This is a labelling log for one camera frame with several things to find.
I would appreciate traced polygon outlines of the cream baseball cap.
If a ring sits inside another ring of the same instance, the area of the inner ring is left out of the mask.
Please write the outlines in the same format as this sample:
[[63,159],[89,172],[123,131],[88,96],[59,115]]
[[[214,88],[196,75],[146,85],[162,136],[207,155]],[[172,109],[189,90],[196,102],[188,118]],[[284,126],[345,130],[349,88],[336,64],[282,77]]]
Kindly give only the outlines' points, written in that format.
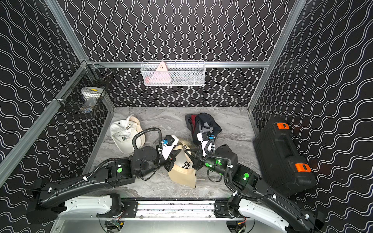
[[[129,117],[128,126],[130,126],[130,128],[131,128],[130,141],[132,142],[135,135],[142,132],[143,129],[141,128],[140,121],[132,115]],[[146,141],[145,135],[141,135],[140,137],[138,137],[136,139],[137,147],[141,148],[145,144],[145,141]]]

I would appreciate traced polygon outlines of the white baseball cap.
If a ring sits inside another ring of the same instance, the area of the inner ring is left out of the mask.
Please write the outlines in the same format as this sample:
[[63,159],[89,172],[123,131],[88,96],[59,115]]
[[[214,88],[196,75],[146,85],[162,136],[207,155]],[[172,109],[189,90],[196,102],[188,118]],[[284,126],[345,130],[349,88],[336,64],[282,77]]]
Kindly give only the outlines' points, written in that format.
[[135,150],[132,140],[140,132],[139,126],[139,120],[133,115],[110,125],[111,138],[122,153],[130,154]]

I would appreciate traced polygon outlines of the beige cap with black lettering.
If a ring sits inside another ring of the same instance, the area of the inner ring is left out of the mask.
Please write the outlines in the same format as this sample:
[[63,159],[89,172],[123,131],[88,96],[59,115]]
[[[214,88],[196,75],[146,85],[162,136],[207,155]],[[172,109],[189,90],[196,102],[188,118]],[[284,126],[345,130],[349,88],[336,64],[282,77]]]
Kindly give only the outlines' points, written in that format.
[[194,189],[196,187],[196,170],[193,168],[192,159],[186,150],[189,150],[189,146],[185,141],[179,141],[174,147],[172,155],[175,155],[175,161],[168,175],[173,182]]

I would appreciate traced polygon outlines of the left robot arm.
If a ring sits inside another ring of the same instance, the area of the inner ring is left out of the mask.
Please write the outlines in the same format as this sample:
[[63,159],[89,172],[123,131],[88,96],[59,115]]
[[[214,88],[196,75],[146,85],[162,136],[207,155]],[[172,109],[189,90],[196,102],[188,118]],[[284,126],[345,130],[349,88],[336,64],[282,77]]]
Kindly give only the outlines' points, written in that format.
[[180,150],[166,150],[162,155],[160,147],[143,147],[125,158],[109,158],[99,164],[91,173],[79,177],[48,182],[38,179],[33,183],[32,200],[26,210],[31,224],[55,220],[67,210],[65,202],[84,194],[132,184],[136,179],[146,180],[159,168],[172,169]]

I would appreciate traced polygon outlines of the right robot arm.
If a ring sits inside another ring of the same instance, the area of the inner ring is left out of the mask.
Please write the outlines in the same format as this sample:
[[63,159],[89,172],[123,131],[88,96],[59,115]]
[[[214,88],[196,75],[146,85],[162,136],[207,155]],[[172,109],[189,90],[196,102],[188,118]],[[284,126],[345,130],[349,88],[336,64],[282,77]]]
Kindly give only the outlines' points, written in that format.
[[249,167],[238,162],[238,156],[227,145],[214,154],[203,155],[202,148],[192,150],[193,166],[208,168],[220,175],[232,193],[227,202],[219,202],[214,214],[220,218],[253,218],[284,233],[320,233],[324,214],[306,210],[275,191]]

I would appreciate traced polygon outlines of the dark grey cap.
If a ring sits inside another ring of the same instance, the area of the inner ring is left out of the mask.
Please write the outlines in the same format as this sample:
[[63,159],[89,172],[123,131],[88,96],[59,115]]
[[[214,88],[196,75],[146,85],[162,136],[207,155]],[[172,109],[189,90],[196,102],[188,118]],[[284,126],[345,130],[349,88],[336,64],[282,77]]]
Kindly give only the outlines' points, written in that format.
[[208,113],[200,113],[191,116],[192,122],[192,139],[195,145],[200,145],[201,142],[197,138],[198,133],[207,133],[208,135],[217,136],[222,132],[222,128],[215,119]]

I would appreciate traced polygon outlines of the red and black cap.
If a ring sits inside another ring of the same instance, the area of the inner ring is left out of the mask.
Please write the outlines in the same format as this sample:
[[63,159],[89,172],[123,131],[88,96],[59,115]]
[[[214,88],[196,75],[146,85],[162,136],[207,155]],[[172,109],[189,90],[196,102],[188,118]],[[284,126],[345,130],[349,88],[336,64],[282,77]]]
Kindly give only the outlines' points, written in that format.
[[187,114],[185,116],[186,126],[190,130],[192,136],[195,135],[195,131],[196,131],[196,128],[197,128],[196,117],[197,117],[197,115],[195,115],[195,114]]

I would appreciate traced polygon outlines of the black plastic tool case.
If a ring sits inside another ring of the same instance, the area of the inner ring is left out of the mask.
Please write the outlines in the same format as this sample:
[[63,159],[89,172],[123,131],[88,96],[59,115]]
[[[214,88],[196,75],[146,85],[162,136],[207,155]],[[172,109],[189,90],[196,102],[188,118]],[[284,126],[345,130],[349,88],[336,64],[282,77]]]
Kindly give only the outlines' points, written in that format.
[[284,196],[316,185],[316,177],[299,154],[285,119],[271,119],[254,140],[254,149],[264,180]]

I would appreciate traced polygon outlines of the white item in black basket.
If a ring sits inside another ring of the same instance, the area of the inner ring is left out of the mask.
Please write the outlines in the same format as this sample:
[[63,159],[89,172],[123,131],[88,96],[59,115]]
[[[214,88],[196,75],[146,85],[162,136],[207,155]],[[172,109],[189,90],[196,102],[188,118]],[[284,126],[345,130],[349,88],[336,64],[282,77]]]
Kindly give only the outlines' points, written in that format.
[[79,111],[84,114],[91,113],[104,92],[105,90],[99,87],[82,87],[81,93],[85,102]]

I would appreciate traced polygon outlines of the pink triangular card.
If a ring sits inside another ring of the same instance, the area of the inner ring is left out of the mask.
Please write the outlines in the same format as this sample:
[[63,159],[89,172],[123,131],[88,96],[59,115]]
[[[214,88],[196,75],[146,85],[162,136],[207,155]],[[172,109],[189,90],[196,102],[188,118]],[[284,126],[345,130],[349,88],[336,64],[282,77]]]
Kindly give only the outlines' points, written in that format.
[[172,79],[165,61],[161,61],[150,78],[151,84],[168,84]]

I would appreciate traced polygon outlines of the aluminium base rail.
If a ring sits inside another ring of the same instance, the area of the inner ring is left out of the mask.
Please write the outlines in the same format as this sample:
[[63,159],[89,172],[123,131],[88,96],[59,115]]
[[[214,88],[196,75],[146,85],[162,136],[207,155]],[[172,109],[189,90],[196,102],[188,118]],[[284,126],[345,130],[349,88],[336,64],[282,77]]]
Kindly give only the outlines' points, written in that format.
[[115,220],[232,220],[242,219],[228,211],[227,199],[212,200],[140,200],[123,199],[99,218]]

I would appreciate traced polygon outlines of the aluminium corner frame post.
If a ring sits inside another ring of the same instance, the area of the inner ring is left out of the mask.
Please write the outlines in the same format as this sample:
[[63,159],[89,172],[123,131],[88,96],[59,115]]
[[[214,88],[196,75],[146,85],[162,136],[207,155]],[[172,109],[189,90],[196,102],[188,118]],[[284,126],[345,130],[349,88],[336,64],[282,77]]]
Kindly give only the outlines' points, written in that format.
[[64,33],[67,42],[70,44],[78,60],[80,62],[88,61],[88,55],[85,53],[59,2],[56,0],[45,0],[45,3],[53,14],[62,32]]

